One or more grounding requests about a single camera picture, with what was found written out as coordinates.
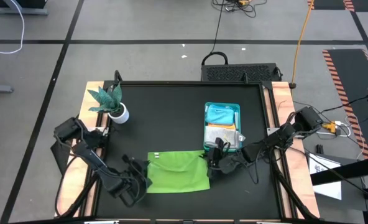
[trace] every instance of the green towel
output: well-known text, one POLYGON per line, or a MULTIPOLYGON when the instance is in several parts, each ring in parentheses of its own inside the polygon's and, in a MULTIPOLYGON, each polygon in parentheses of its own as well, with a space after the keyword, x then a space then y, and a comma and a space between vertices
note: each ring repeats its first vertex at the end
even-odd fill
POLYGON ((149 152, 148 193, 183 193, 210 189, 207 163, 201 151, 149 152))

